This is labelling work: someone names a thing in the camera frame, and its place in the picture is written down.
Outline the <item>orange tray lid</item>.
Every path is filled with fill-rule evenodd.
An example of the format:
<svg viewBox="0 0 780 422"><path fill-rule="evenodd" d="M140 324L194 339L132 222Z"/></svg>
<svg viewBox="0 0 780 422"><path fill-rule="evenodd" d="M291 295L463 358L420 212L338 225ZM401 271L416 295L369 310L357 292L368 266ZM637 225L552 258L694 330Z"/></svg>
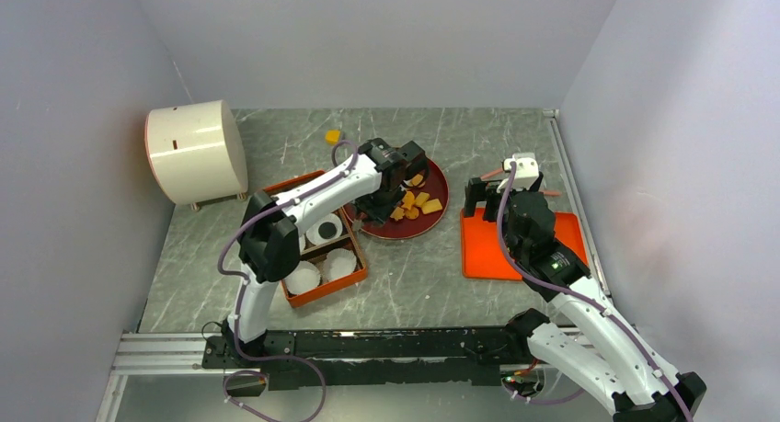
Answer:
<svg viewBox="0 0 780 422"><path fill-rule="evenodd" d="M522 275L513 269L499 250L496 224L482 219L483 207L475 215L461 214L462 272L467 279L522 281ZM579 218L570 212L555 211L556 238L570 248L585 264L589 263L586 246L579 226Z"/></svg>

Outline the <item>black round cookie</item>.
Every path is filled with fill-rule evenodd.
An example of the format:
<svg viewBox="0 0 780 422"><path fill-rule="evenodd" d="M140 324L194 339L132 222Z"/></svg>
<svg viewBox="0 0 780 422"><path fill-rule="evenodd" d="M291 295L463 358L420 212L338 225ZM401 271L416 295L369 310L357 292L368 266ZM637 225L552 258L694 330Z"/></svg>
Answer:
<svg viewBox="0 0 780 422"><path fill-rule="evenodd" d="M341 226L335 222L322 222L317 228L318 236L324 240L331 240L340 236Z"/></svg>

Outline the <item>orange compartment box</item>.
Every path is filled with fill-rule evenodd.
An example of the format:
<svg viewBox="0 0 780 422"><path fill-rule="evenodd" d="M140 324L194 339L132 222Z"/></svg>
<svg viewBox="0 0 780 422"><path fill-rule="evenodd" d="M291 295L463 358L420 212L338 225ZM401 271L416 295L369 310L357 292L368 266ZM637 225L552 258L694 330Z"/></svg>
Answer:
<svg viewBox="0 0 780 422"><path fill-rule="evenodd" d="M281 281L281 291L292 308L321 300L367 278L368 263L351 230L344 207L332 211L311 233L298 235L303 270L313 274L290 275Z"/></svg>

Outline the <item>metal tongs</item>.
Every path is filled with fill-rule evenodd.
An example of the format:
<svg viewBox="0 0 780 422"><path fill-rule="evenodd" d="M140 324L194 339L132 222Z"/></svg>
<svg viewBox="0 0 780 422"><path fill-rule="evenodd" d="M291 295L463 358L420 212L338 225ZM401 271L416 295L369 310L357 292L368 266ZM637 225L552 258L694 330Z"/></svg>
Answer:
<svg viewBox="0 0 780 422"><path fill-rule="evenodd" d="M365 220L365 216L364 215L362 215L362 214L358 215L356 217L356 219L354 220L354 222L352 223L351 230L353 232L358 232L362 228L364 220Z"/></svg>

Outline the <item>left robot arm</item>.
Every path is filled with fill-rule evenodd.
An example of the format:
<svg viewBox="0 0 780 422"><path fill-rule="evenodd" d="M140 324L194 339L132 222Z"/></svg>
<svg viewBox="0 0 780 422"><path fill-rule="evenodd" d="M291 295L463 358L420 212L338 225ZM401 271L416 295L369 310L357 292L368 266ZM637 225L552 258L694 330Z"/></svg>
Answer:
<svg viewBox="0 0 780 422"><path fill-rule="evenodd" d="M238 366L253 366L267 355L270 305L279 282L299 265L300 235L348 204L366 222L383 224L401 203L406 183L428 171L425 151L413 141L393 147L375 138L347 145L351 156L325 174L277 195L252 195L229 241L238 246L241 268L227 268L225 253L218 258L219 273L240 282L223 330L226 354Z"/></svg>

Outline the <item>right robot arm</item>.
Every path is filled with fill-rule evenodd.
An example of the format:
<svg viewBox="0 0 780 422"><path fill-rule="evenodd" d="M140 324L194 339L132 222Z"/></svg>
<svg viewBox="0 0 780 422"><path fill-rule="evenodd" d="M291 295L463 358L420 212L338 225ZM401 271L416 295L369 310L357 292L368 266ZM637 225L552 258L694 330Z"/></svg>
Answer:
<svg viewBox="0 0 780 422"><path fill-rule="evenodd" d="M574 250L556 237L556 215L538 190L506 190L478 177L465 186L463 215L484 203L484 220L495 223L499 250L546 303L590 341L586 349L544 313L533 308L504 327L508 355L558 369L596 399L614 421L691 421L706 385L658 354L614 308Z"/></svg>

